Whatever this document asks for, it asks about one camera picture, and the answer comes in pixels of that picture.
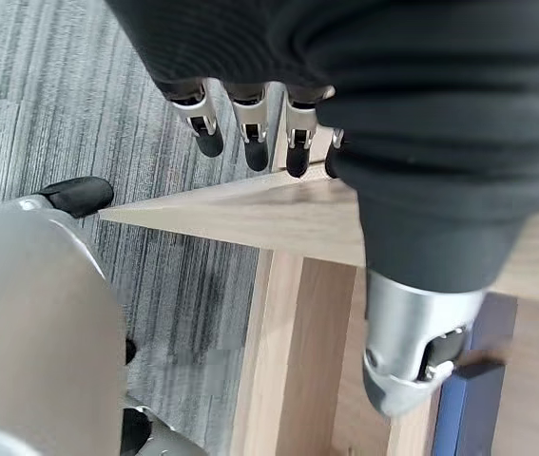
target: metal joint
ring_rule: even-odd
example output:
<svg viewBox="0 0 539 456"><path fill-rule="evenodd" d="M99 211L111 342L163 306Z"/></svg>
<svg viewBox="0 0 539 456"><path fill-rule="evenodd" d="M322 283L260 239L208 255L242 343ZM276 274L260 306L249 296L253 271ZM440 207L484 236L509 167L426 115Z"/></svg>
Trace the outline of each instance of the metal joint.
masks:
<svg viewBox="0 0 539 456"><path fill-rule="evenodd" d="M233 100L233 112L240 125L240 133L245 143L250 143L251 138L248 134L248 125L256 125L259 132L257 141L264 143L267 138L267 102L264 96L254 104L241 104Z"/></svg>
<svg viewBox="0 0 539 456"><path fill-rule="evenodd" d="M172 102L172 105L176 107L181 118L191 127L196 136L200 136L200 131L193 123L193 119L202 119L208 135L214 135L216 132L216 111L205 86L203 87L203 98L198 103L179 104Z"/></svg>
<svg viewBox="0 0 539 456"><path fill-rule="evenodd" d="M286 100L286 134L288 136L288 147L294 148L296 145L297 132L304 132L303 147L309 149L311 142L316 135L318 128L318 118L314 108L300 108L292 106L292 102Z"/></svg>

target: light wood surface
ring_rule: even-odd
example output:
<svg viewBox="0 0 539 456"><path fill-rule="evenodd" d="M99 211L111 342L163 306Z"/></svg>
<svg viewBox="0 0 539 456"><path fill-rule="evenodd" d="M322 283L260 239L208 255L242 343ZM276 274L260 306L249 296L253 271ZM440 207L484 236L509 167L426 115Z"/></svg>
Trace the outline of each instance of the light wood surface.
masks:
<svg viewBox="0 0 539 456"><path fill-rule="evenodd" d="M103 219L203 238L364 263L356 196L316 165L302 180L286 172L105 209Z"/></svg>
<svg viewBox="0 0 539 456"><path fill-rule="evenodd" d="M231 453L328 454L356 270L272 254L260 266Z"/></svg>
<svg viewBox="0 0 539 456"><path fill-rule="evenodd" d="M363 266L355 192L316 165L105 209L103 219ZM532 218L495 291L539 300L539 216Z"/></svg>
<svg viewBox="0 0 539 456"><path fill-rule="evenodd" d="M492 455L539 455L539 302L519 301Z"/></svg>
<svg viewBox="0 0 539 456"><path fill-rule="evenodd" d="M409 411L392 420L388 456L430 456L433 432L436 424L440 392Z"/></svg>
<svg viewBox="0 0 539 456"><path fill-rule="evenodd" d="M390 422L371 406L362 385L362 350L366 343L366 273L356 270L343 368L333 430L335 456L383 456L390 440Z"/></svg>

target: blue object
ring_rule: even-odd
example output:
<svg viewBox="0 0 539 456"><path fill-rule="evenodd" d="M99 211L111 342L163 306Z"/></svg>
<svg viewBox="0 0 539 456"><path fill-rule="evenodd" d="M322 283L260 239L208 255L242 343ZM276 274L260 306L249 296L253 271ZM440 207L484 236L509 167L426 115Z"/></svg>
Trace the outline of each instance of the blue object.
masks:
<svg viewBox="0 0 539 456"><path fill-rule="evenodd" d="M445 382L434 436L434 456L488 456L506 367L462 368Z"/></svg>
<svg viewBox="0 0 539 456"><path fill-rule="evenodd" d="M488 294L465 350L495 349L514 333L517 301ZM442 386L436 419L433 456L485 456L491 445L506 368L483 363L460 368Z"/></svg>

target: black sleeve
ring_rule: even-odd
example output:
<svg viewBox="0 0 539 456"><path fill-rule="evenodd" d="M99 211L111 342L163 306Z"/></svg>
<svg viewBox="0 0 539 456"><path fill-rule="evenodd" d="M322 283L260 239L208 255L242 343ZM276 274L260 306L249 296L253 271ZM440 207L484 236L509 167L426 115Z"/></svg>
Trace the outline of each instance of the black sleeve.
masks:
<svg viewBox="0 0 539 456"><path fill-rule="evenodd" d="M108 0L159 82L331 84L369 267L491 284L539 212L539 0Z"/></svg>

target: gray carpet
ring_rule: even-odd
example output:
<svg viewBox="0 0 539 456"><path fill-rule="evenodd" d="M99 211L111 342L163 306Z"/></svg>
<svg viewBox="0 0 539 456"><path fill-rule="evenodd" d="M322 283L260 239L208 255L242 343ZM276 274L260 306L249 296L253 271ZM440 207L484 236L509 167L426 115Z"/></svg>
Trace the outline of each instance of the gray carpet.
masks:
<svg viewBox="0 0 539 456"><path fill-rule="evenodd" d="M0 201L84 175L113 183L116 204L253 175L230 105L213 88L225 151L211 160L101 0L0 0ZM273 87L274 120L279 97ZM257 252L97 218L83 228L140 346L131 391L225 454Z"/></svg>

